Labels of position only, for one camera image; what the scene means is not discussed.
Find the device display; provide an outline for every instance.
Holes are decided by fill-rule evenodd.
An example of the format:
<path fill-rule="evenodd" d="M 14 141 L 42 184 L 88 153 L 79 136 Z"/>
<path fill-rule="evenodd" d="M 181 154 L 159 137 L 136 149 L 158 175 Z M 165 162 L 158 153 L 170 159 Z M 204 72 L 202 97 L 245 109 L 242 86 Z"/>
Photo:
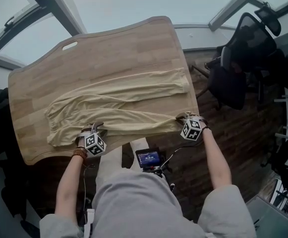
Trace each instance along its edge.
<path fill-rule="evenodd" d="M 136 151 L 136 156 L 141 168 L 156 167 L 159 166 L 161 162 L 158 150 L 139 150 Z"/>

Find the digital screen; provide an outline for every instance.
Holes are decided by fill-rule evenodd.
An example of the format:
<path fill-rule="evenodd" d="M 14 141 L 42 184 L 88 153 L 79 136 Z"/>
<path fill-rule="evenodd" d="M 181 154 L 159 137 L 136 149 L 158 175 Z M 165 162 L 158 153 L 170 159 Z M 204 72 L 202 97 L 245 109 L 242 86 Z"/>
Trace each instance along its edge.
<path fill-rule="evenodd" d="M 158 152 L 151 152 L 151 153 L 141 153 L 138 154 L 138 159 L 139 159 L 139 165 L 154 165 L 154 164 L 159 164 L 159 156 Z"/>

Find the shirt sleeve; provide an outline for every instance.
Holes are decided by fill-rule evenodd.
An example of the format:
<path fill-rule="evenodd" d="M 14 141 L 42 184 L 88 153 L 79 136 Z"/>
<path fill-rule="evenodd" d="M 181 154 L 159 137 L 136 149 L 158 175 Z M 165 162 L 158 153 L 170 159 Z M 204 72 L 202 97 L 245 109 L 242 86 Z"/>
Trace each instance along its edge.
<path fill-rule="evenodd" d="M 198 224 L 217 238 L 255 238 L 254 223 L 235 185 L 213 190 L 205 199 Z"/>
<path fill-rule="evenodd" d="M 70 219 L 56 214 L 46 215 L 40 222 L 41 238 L 81 238 L 83 233 Z"/>

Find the electronic device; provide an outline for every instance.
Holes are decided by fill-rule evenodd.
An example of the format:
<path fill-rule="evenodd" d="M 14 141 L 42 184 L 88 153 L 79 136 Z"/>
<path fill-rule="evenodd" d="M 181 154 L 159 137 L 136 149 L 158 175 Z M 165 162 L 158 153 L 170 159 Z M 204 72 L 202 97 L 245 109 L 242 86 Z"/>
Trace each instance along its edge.
<path fill-rule="evenodd" d="M 143 170 L 153 170 L 163 162 L 159 148 L 137 150 L 135 153 L 139 166 Z"/>

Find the person's left arm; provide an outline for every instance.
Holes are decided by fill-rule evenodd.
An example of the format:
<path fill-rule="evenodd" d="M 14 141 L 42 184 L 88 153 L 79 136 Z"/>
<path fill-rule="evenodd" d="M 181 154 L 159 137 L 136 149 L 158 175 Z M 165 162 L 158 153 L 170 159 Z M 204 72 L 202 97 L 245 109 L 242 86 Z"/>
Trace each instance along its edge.
<path fill-rule="evenodd" d="M 81 156 L 75 155 L 71 158 L 60 180 L 56 198 L 55 214 L 71 219 L 76 225 L 76 199 L 82 163 Z"/>

